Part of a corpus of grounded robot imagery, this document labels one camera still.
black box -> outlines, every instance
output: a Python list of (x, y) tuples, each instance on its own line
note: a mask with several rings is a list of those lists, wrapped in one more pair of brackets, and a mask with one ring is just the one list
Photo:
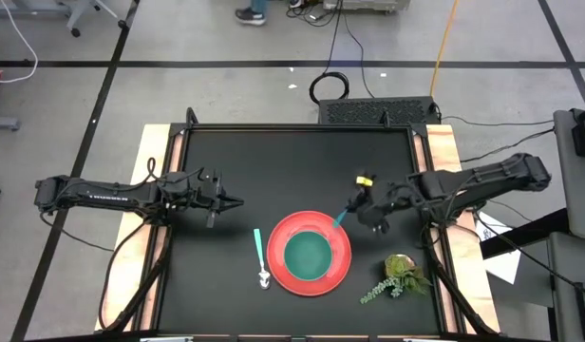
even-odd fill
[(319, 124), (440, 124), (431, 96), (321, 100)]

cable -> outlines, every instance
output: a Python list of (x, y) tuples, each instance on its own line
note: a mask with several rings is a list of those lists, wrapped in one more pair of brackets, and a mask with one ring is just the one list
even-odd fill
[[(514, 167), (514, 166), (515, 166), (515, 165), (517, 165), (517, 164), (518, 164), (520, 161), (522, 161), (522, 159), (521, 159), (521, 158), (519, 158), (517, 161), (513, 161), (513, 162), (512, 162), (512, 163), (510, 163), (509, 165), (508, 165), (508, 164), (506, 164), (505, 166), (507, 166), (508, 168)], [(497, 172), (500, 172), (500, 170), (497, 170), (497, 169), (496, 169), (496, 170), (486, 171), (486, 172), (483, 172), (483, 173), (481, 173), (481, 175), (482, 175), (482, 176), (483, 176), (483, 175), (489, 175), (489, 174), (492, 174), (492, 173), (497, 173)], [(438, 237), (436, 237), (436, 239), (435, 239), (435, 240), (431, 240), (431, 237), (430, 237), (430, 239), (429, 239), (429, 241), (431, 241), (431, 244), (430, 244), (430, 245), (425, 245), (425, 244), (423, 244), (423, 243), (422, 243), (422, 247), (423, 247), (423, 248), (429, 248), (429, 247), (432, 247), (432, 246), (434, 246), (434, 245), (435, 245), (435, 244), (436, 244), (438, 241), (440, 241), (440, 239), (441, 239), (441, 238), (442, 238), (442, 236), (443, 236), (443, 231), (444, 231), (445, 229), (447, 229), (447, 228), (450, 226), (450, 225), (449, 225), (449, 223), (451, 222), (451, 218), (450, 218), (450, 215), (451, 215), (451, 208), (452, 208), (452, 206), (453, 206), (453, 202), (454, 202), (455, 198), (456, 198), (456, 197), (457, 197), (457, 196), (460, 194), (460, 192), (462, 191), (463, 187), (464, 187), (464, 186), (466, 186), (466, 185), (467, 185), (467, 184), (468, 184), (470, 181), (472, 181), (472, 180), (473, 180), (473, 179), (475, 179), (475, 178), (476, 178), (476, 175), (472, 175), (472, 176), (470, 176), (470, 177), (469, 177), (469, 178), (468, 178), (466, 181), (464, 181), (464, 182), (463, 182), (463, 183), (462, 183), (462, 184), (461, 184), (461, 185), (460, 185), (460, 186), (459, 186), (457, 189), (455, 189), (455, 191), (453, 192), (453, 195), (451, 196), (451, 199), (449, 199), (449, 203), (448, 203), (448, 205), (446, 206), (446, 211), (445, 211), (445, 213), (444, 213), (444, 217), (443, 217), (443, 218), (437, 218), (437, 217), (434, 215), (434, 209), (433, 209), (433, 208), (432, 208), (430, 205), (425, 205), (425, 201), (421, 201), (421, 202), (418, 202), (418, 203), (416, 203), (416, 204), (415, 204), (415, 207), (419, 208), (420, 210), (427, 209), (427, 210), (429, 210), (429, 211), (430, 211), (430, 213), (429, 213), (429, 214), (430, 214), (430, 215), (431, 215), (431, 216), (434, 218), (434, 221), (435, 221), (435, 223), (436, 223), (436, 227), (435, 227), (435, 228), (436, 228), (436, 229), (437, 229), (437, 231), (438, 231)], [(422, 235), (422, 234), (425, 232), (425, 230), (426, 230), (427, 228), (429, 228), (429, 225), (426, 225), (426, 226), (424, 226), (424, 227), (422, 228), (422, 230), (420, 231), (419, 235), (421, 236), (421, 235)]]
[(438, 68), (441, 65), (441, 58), (443, 57), (444, 45), (446, 45), (446, 38), (448, 37), (448, 32), (453, 26), (453, 18), (455, 18), (455, 11), (457, 10), (457, 5), (459, 4), (460, 0), (455, 0), (453, 3), (453, 9), (451, 9), (451, 14), (448, 16), (448, 22), (446, 23), (446, 29), (444, 30), (444, 37), (443, 42), (441, 43), (441, 49), (438, 51), (438, 58), (436, 59), (436, 65), (434, 66), (434, 73), (432, 74), (432, 82), (429, 85), (429, 96), (434, 97), (434, 87), (436, 86), (436, 79), (438, 78)]
[(451, 225), (451, 227), (454, 227), (454, 228), (460, 228), (460, 229), (461, 229), (461, 230), (463, 230), (463, 231), (466, 231), (466, 232), (468, 232), (468, 233), (472, 233), (472, 235), (473, 235), (473, 236), (475, 236), (475, 237), (476, 237), (476, 238), (478, 238), (478, 239), (480, 239), (480, 238), (481, 238), (481, 236), (480, 236), (478, 233), (476, 233), (476, 229), (470, 229), (470, 228), (468, 228), (468, 227), (462, 226), (462, 225), (460, 225), (460, 224), (457, 224), (457, 223), (455, 223), (455, 224)]
[(98, 188), (98, 189), (121, 193), (121, 192), (128, 192), (128, 191), (137, 190), (140, 187), (146, 185), (150, 179), (153, 179), (154, 181), (163, 181), (164, 183), (168, 183), (168, 184), (177, 184), (177, 183), (180, 183), (182, 181), (189, 180), (191, 177), (202, 173), (204, 170), (204, 168), (201, 167), (201, 168), (187, 174), (185, 177), (180, 178), (178, 180), (166, 180), (163, 176), (162, 177), (156, 176), (155, 168), (156, 168), (156, 160), (155, 160), (155, 158), (151, 157), (147, 160), (147, 176), (143, 180), (141, 180), (140, 182), (138, 182), (134, 185), (127, 185), (125, 187), (104, 186), (104, 185), (99, 185), (99, 184), (96, 184), (96, 183), (88, 181), (88, 180), (80, 180), (80, 181), (77, 181), (74, 183), (70, 183), (67, 186), (65, 186), (65, 188), (63, 188), (63, 190), (61, 190), (61, 192), (56, 196), (56, 198), (51, 203), (51, 205), (56, 205), (66, 190), (69, 190), (70, 188), (72, 188), (74, 186), (78, 186), (78, 185), (82, 185), (82, 184), (90, 185), (90, 186)]
[(337, 30), (339, 29), (339, 20), (341, 19), (341, 12), (343, 11), (342, 7), (343, 7), (343, 0), (338, 0), (337, 7), (335, 8), (335, 12), (337, 12), (337, 8), (338, 8), (337, 22), (336, 22), (336, 25), (334, 27), (334, 34), (332, 35), (332, 43), (330, 44), (330, 53), (329, 53), (329, 61), (327, 63), (327, 68), (325, 68), (324, 71), (322, 71), (322, 74), (320, 76), (316, 77), (316, 79), (313, 80), (313, 82), (311, 82), (311, 85), (310, 85), (310, 98), (317, 105), (320, 105), (320, 101), (315, 97), (315, 94), (314, 94), (315, 86), (320, 81), (324, 80), (327, 77), (337, 78), (337, 79), (341, 80), (341, 82), (343, 83), (344, 90), (343, 90), (343, 94), (341, 94), (341, 96), (339, 96), (339, 99), (347, 99), (347, 97), (349, 96), (348, 77), (344, 73), (339, 72), (339, 71), (327, 72), (329, 70), (329, 67), (330, 67), (330, 61), (332, 60), (332, 52), (334, 51), (334, 42), (337, 39)]
[(518, 246), (516, 243), (514, 243), (511, 239), (509, 239), (508, 237), (505, 237), (503, 235), (501, 235), (500, 233), (496, 232), (493, 228), (491, 228), (489, 226), (489, 224), (487, 224), (484, 220), (482, 220), (480, 215), (477, 215), (475, 213), (474, 217), (480, 221), (482, 223), (482, 225), (484, 225), (484, 227), (486, 227), (488, 230), (491, 231), (491, 233), (495, 234), (496, 237), (500, 238), (503, 242), (507, 243), (510, 247), (514, 248), (515, 250), (518, 250), (521, 254), (523, 254), (524, 256), (530, 258), (533, 262), (535, 262), (537, 265), (543, 267), (546, 271), (548, 271), (552, 276), (556, 276), (557, 278), (559, 278), (560, 280), (566, 282), (567, 284), (573, 286), (575, 289), (580, 290), (581, 292), (585, 293), (585, 289), (582, 289), (581, 287), (579, 287), (577, 284), (575, 284), (572, 280), (570, 280), (569, 278), (567, 278), (564, 275), (561, 275), (560, 273), (558, 273), (557, 271), (551, 269), (548, 265), (544, 264), (543, 262), (537, 260), (535, 257), (531, 256), (530, 254), (528, 254), (527, 252), (525, 252), (522, 247)]
[(122, 240), (122, 242), (120, 242), (120, 244), (116, 247), (115, 251), (111, 255), (109, 262), (107, 263), (106, 275), (104, 276), (103, 291), (101, 292), (101, 300), (99, 301), (99, 324), (101, 325), (101, 328), (103, 328), (103, 329), (106, 328), (106, 325), (104, 324), (104, 320), (103, 320), (103, 304), (104, 304), (104, 298), (106, 297), (106, 289), (109, 287), (109, 277), (111, 276), (111, 267), (113, 266), (113, 261), (115, 260), (115, 257), (117, 256), (118, 252), (122, 249), (124, 244), (129, 239), (131, 239), (133, 236), (135, 236), (140, 231), (140, 229), (145, 225), (145, 223), (146, 223), (146, 221), (143, 221), (141, 223), (141, 225), (139, 225), (132, 232), (130, 232), (130, 234), (128, 234)]
[(553, 128), (550, 128), (550, 129), (547, 129), (547, 130), (545, 130), (545, 131), (541, 131), (541, 132), (538, 132), (538, 133), (533, 133), (532, 135), (530, 135), (530, 136), (527, 136), (527, 137), (524, 137), (524, 138), (520, 139), (519, 141), (517, 141), (517, 142), (515, 142), (515, 143), (513, 143), (513, 144), (510, 144), (510, 145), (505, 145), (505, 146), (499, 147), (499, 148), (497, 148), (497, 149), (495, 149), (495, 150), (493, 150), (493, 151), (487, 152), (487, 153), (485, 153), (485, 154), (483, 154), (483, 155), (481, 155), (481, 156), (478, 156), (478, 157), (473, 157), (473, 158), (469, 158), (469, 159), (466, 159), (466, 160), (461, 160), (460, 162), (474, 162), (474, 161), (478, 161), (478, 160), (481, 160), (481, 159), (483, 159), (483, 158), (485, 158), (485, 157), (488, 157), (488, 156), (490, 156), (490, 155), (494, 155), (494, 154), (496, 154), (496, 153), (500, 153), (501, 151), (504, 151), (504, 150), (510, 149), (510, 148), (512, 148), (512, 147), (516, 147), (516, 146), (518, 146), (518, 145), (520, 145), (521, 143), (524, 143), (524, 142), (526, 142), (526, 141), (529, 141), (529, 140), (532, 140), (532, 139), (535, 139), (535, 138), (539, 138), (539, 137), (541, 137), (542, 135), (548, 134), (548, 133), (550, 133), (550, 132), (554, 132), (554, 129), (553, 129)]
[(472, 123), (464, 118), (454, 116), (454, 115), (449, 115), (449, 116), (445, 116), (445, 117), (441, 118), (441, 120), (446, 120), (446, 119), (457, 119), (457, 120), (463, 121), (466, 124), (473, 124), (473, 125), (480, 125), (480, 126), (487, 126), (487, 127), (498, 127), (498, 126), (507, 126), (507, 125), (512, 125), (512, 126), (515, 126), (515, 125), (537, 125), (537, 124), (549, 124), (549, 123), (554, 122), (554, 120), (547, 120), (547, 121), (535, 122), (535, 123)]
[[(45, 214), (46, 214), (46, 213), (41, 213), (41, 214), (39, 214), (39, 218), (41, 219), (41, 221), (42, 221), (43, 223), (47, 224), (49, 227), (52, 227), (52, 228), (54, 228), (54, 223), (51, 223), (51, 222), (49, 222), (49, 221), (48, 221), (48, 220), (47, 220), (47, 219), (44, 217), (44, 215), (45, 215)], [(88, 242), (88, 241), (86, 241), (86, 240), (84, 240), (84, 239), (81, 239), (81, 238), (79, 238), (79, 237), (75, 237), (74, 235), (72, 235), (72, 234), (70, 234), (68, 231), (66, 231), (66, 230), (65, 230), (65, 228), (62, 228), (62, 227), (61, 227), (61, 228), (56, 228), (56, 229), (57, 229), (57, 230), (59, 230), (61, 233), (65, 234), (66, 236), (68, 236), (68, 237), (70, 237), (70, 238), (72, 238), (72, 239), (74, 239), (74, 240), (76, 240), (76, 241), (82, 242), (84, 245), (87, 245), (87, 246), (90, 246), (90, 247), (94, 247), (94, 248), (98, 248), (98, 249), (100, 249), (100, 250), (103, 250), (103, 251), (106, 251), (106, 252), (113, 252), (113, 250), (112, 250), (112, 249), (105, 248), (105, 247), (103, 247), (103, 246), (99, 246), (99, 245), (97, 245), (97, 244), (94, 244), (94, 243), (92, 243), (92, 242)]]
[[(323, 27), (327, 26), (328, 24), (330, 24), (330, 22), (332, 21), (332, 18), (334, 18), (334, 15), (337, 12), (337, 10), (335, 8), (335, 10), (332, 10), (330, 12), (326, 12), (326, 13), (324, 13), (322, 15), (319, 15), (317, 17), (313, 17), (311, 20), (309, 20), (307, 18), (307, 16), (311, 14), (311, 12), (313, 11), (313, 9), (315, 9), (315, 7), (317, 5), (319, 5), (318, 2), (313, 3), (313, 4), (310, 4), (310, 5), (303, 6), (301, 8), (288, 9), (286, 11), (286, 16), (289, 17), (289, 18), (296, 18), (296, 19), (302, 20), (302, 21), (306, 22), (307, 24), (309, 24), (309, 25), (311, 25), (311, 26), (313, 26), (315, 28), (323, 28)], [(329, 20), (326, 23), (319, 24), (319, 25), (318, 24), (315, 24), (315, 23), (321, 21), (322, 19), (326, 18), (328, 15), (330, 15), (330, 18), (329, 18)]]
[(368, 95), (370, 95), (370, 97), (374, 99), (375, 96), (372, 94), (372, 92), (370, 92), (370, 89), (368, 89), (367, 79), (365, 78), (365, 48), (362, 46), (362, 44), (360, 44), (360, 41), (358, 41), (358, 39), (356, 39), (353, 33), (351, 33), (351, 31), (349, 30), (348, 17), (345, 13), (343, 13), (343, 19), (346, 22), (346, 29), (348, 30), (349, 35), (356, 42), (356, 44), (358, 44), (358, 47), (360, 47), (360, 69), (362, 70), (362, 83), (365, 85), (365, 89), (367, 90)]
[(11, 21), (11, 25), (14, 26), (14, 29), (16, 30), (16, 32), (20, 36), (20, 39), (23, 40), (23, 42), (25, 43), (27, 48), (30, 50), (30, 53), (33, 54), (33, 58), (35, 58), (35, 64), (33, 65), (33, 70), (30, 72), (29, 75), (24, 76), (24, 77), (19, 77), (19, 78), (13, 79), (13, 80), (0, 80), (0, 84), (10, 84), (10, 83), (18, 82), (18, 81), (24, 81), (24, 80), (30, 78), (31, 76), (33, 76), (35, 74), (35, 70), (37, 70), (37, 65), (39, 64), (39, 58), (37, 58), (37, 54), (35, 54), (35, 50), (33, 50), (33, 48), (28, 44), (27, 39), (25, 39), (25, 36), (23, 36), (23, 34), (20, 32), (20, 29), (18, 29), (18, 27), (16, 26), (16, 23), (14, 22), (14, 18), (11, 16), (11, 13), (9, 12), (8, 5), (6, 5), (4, 0), (0, 0), (0, 1), (1, 1), (1, 4), (4, 6), (4, 8), (6, 9), (6, 12), (8, 13), (8, 17), (9, 17), (9, 20)]
[(494, 199), (490, 199), (489, 201), (490, 201), (490, 202), (492, 202), (492, 203), (495, 203), (495, 204), (499, 204), (499, 205), (501, 205), (501, 206), (504, 206), (504, 207), (506, 207), (506, 208), (508, 208), (508, 209), (512, 210), (513, 212), (517, 213), (517, 215), (519, 215), (521, 218), (523, 218), (523, 219), (526, 219), (526, 220), (527, 220), (527, 221), (529, 221), (529, 222), (532, 222), (532, 221), (533, 221), (532, 219), (530, 219), (530, 218), (527, 218), (527, 217), (526, 217), (526, 216), (524, 216), (524, 215), (523, 215), (523, 214), (522, 214), (520, 211), (516, 210), (515, 208), (511, 207), (510, 205), (508, 205), (508, 204), (506, 204), (506, 203), (502, 203), (502, 202), (500, 202), (500, 201), (496, 201), (496, 200), (494, 200)]

spoon handle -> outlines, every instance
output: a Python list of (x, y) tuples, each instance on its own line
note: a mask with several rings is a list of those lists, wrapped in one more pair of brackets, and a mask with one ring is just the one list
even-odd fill
[(263, 267), (263, 243), (261, 242), (261, 231), (258, 229), (255, 229), (255, 245), (258, 261), (261, 263), (261, 267)]

red plate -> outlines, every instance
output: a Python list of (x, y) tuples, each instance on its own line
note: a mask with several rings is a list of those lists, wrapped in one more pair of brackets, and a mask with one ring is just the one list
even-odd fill
[[(305, 296), (323, 295), (336, 288), (349, 270), (351, 247), (343, 227), (333, 227), (334, 218), (328, 215), (304, 211), (288, 215), (272, 231), (267, 243), (267, 262), (272, 275), (282, 287)], [(322, 235), (330, 244), (332, 262), (327, 272), (313, 281), (301, 280), (292, 275), (284, 263), (284, 249), (289, 239), (301, 232), (315, 232)]]

person's foot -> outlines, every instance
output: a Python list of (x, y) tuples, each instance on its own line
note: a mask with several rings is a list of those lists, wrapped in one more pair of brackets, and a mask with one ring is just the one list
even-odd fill
[(303, 0), (290, 0), (289, 1), (289, 7), (291, 9), (296, 9), (301, 7), (301, 5), (303, 5)]
[(236, 19), (242, 24), (255, 26), (261, 26), (267, 20), (265, 14), (257, 13), (252, 8), (236, 9)]

